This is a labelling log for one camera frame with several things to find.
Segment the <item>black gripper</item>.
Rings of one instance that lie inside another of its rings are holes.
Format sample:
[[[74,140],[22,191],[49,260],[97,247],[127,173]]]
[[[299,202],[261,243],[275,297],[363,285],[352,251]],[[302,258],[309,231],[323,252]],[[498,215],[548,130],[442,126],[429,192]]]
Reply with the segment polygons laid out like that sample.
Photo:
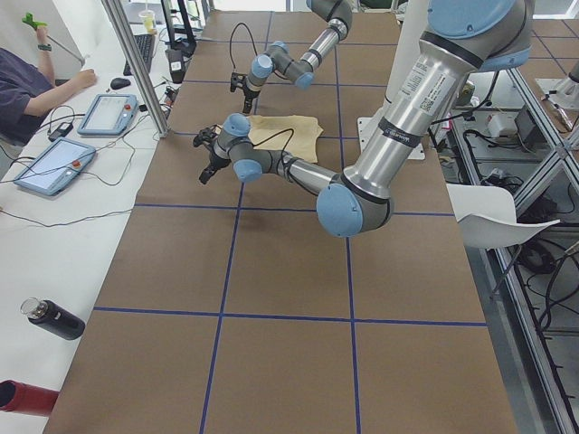
[[[210,153],[210,166],[207,166],[202,173],[199,175],[199,181],[201,184],[207,184],[211,178],[217,173],[217,171],[224,169],[230,164],[228,158],[222,158],[218,156],[215,152]]]
[[[261,93],[261,86],[254,86],[251,83],[243,85],[243,92],[245,100],[243,102],[243,113],[250,113],[252,111],[253,100],[257,99]]]

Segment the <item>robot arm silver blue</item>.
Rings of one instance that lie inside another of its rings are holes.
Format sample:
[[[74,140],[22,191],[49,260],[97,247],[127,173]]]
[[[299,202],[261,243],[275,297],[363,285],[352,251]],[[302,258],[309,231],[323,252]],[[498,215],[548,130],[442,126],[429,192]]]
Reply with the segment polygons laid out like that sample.
[[[391,182],[466,77],[527,61],[534,9],[531,1],[431,1],[416,62],[360,157],[343,171],[259,148],[250,140],[247,114],[233,113],[194,139],[210,156],[201,182],[228,166],[243,183],[276,174],[316,196],[318,220],[334,236],[384,226],[393,209]]]
[[[230,91],[241,89],[243,114],[252,112],[252,104],[271,74],[278,73],[298,88],[307,89],[324,58],[347,38],[352,24],[352,7],[348,1],[307,1],[308,8],[321,17],[327,27],[299,58],[293,58],[283,41],[273,42],[252,60],[247,74],[233,72]]]

